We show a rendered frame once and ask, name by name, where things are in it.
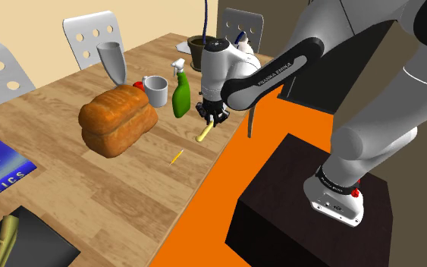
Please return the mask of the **white mug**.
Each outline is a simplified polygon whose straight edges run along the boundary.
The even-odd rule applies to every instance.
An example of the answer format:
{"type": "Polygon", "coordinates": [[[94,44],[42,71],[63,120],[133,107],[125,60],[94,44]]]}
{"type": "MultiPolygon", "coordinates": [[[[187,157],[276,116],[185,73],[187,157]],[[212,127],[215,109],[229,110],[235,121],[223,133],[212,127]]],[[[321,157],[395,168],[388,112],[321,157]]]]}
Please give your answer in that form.
{"type": "Polygon", "coordinates": [[[160,108],[167,103],[168,81],[164,77],[144,76],[142,82],[151,106],[160,108]]]}

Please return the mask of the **brown bread loaf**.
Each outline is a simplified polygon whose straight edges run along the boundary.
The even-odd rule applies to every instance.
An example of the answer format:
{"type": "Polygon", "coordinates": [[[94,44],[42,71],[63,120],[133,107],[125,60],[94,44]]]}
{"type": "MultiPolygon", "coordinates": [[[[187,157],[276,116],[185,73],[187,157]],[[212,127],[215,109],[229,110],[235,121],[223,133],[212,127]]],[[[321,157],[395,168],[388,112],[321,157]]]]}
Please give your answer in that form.
{"type": "Polygon", "coordinates": [[[85,144],[106,158],[114,158],[151,130],[158,115],[141,89],[120,85],[83,105],[78,121],[85,144]]]}

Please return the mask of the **wooden table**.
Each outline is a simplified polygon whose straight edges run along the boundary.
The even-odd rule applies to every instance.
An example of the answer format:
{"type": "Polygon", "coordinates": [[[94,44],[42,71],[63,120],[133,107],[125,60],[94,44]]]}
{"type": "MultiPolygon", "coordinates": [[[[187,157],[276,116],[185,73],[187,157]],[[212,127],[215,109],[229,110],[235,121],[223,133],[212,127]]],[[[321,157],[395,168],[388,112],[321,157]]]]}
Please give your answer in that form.
{"type": "Polygon", "coordinates": [[[151,131],[107,159],[84,143],[78,115],[112,86],[95,64],[0,105],[0,140],[36,165],[0,193],[0,220],[26,207],[80,251],[71,267],[146,267],[245,124],[232,112],[199,143],[197,111],[178,119],[166,105],[151,131]]]}

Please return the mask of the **yellow pencil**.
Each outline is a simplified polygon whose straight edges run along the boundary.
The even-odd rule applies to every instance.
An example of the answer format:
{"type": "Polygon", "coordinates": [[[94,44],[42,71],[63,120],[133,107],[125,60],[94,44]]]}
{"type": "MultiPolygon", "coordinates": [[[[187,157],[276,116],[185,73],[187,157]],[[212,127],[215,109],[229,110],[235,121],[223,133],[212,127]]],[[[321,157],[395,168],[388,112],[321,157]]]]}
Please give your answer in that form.
{"type": "Polygon", "coordinates": [[[180,155],[182,155],[182,153],[184,152],[184,149],[182,149],[169,163],[169,165],[172,165],[175,163],[175,161],[180,157],[180,155]]]}

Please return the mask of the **black flat slab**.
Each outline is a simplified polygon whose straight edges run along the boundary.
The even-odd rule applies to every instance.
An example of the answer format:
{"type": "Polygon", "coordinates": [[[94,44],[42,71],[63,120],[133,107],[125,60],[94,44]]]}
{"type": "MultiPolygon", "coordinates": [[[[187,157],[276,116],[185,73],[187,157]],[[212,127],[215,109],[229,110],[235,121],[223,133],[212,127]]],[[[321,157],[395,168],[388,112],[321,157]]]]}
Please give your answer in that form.
{"type": "Polygon", "coordinates": [[[19,218],[19,225],[5,267],[68,267],[80,254],[74,245],[23,206],[11,215],[19,218]]]}

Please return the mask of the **yellow handled tool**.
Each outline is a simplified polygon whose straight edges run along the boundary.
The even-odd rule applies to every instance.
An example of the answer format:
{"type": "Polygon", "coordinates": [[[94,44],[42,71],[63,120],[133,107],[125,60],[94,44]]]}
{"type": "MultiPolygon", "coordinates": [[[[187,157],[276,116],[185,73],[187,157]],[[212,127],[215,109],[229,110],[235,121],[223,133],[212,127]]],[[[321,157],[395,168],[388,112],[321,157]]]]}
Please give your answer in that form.
{"type": "Polygon", "coordinates": [[[211,121],[204,129],[203,131],[200,133],[200,135],[196,136],[196,142],[202,142],[206,135],[208,134],[208,132],[213,128],[213,122],[211,121]]]}

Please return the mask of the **grey vase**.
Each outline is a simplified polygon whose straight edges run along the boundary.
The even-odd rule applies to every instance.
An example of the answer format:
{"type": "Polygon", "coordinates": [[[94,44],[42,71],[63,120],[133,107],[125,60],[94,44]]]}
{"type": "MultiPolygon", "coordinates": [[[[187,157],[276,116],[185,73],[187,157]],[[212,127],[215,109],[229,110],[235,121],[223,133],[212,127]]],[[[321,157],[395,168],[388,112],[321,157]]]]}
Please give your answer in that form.
{"type": "Polygon", "coordinates": [[[96,46],[103,67],[116,86],[127,83],[124,53],[118,42],[101,42],[96,46]]]}

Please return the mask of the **dark brown plant pot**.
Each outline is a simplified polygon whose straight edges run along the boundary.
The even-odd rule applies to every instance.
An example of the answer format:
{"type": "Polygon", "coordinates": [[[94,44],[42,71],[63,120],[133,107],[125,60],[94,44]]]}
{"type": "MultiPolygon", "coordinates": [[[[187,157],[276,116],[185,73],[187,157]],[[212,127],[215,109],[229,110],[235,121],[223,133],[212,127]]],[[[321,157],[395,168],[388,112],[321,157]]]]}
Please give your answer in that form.
{"type": "Polygon", "coordinates": [[[192,62],[190,66],[195,71],[201,71],[201,58],[202,52],[206,44],[212,41],[215,37],[209,36],[206,34],[208,27],[208,0],[204,0],[205,2],[205,10],[204,10],[204,22],[203,22],[203,32],[201,35],[191,36],[187,40],[187,45],[190,48],[190,54],[192,58],[192,62]]]}

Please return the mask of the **green spray bottle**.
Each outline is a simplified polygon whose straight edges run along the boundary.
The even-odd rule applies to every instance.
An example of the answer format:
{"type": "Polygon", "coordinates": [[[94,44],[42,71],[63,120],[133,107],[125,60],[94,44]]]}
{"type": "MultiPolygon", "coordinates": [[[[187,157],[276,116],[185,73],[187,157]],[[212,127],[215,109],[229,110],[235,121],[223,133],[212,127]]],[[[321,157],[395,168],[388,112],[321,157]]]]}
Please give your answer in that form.
{"type": "Polygon", "coordinates": [[[184,72],[183,58],[171,63],[177,76],[177,87],[172,95],[172,108],[176,118],[183,117],[190,110],[190,85],[184,72]]]}

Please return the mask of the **dark robot stand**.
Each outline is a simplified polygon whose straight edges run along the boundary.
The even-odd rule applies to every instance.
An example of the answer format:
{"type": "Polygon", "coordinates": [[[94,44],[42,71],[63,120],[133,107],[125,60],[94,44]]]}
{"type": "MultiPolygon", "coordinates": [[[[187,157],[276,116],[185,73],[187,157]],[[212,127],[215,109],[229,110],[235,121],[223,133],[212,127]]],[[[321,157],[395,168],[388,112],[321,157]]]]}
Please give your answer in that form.
{"type": "Polygon", "coordinates": [[[225,243],[251,267],[389,267],[393,215],[386,181],[360,184],[363,222],[312,209],[303,183],[328,153],[288,134],[237,201],[225,243]]]}

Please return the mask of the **white and blue pot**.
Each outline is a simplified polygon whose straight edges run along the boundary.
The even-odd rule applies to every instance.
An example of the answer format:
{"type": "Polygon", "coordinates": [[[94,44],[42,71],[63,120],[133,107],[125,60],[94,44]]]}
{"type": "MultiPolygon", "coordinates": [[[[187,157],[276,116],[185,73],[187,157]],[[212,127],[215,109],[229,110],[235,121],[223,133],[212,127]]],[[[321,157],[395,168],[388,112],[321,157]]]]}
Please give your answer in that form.
{"type": "Polygon", "coordinates": [[[250,41],[247,37],[247,34],[245,31],[241,31],[234,42],[234,47],[242,52],[245,52],[247,54],[254,54],[254,51],[252,47],[250,46],[250,41]]]}

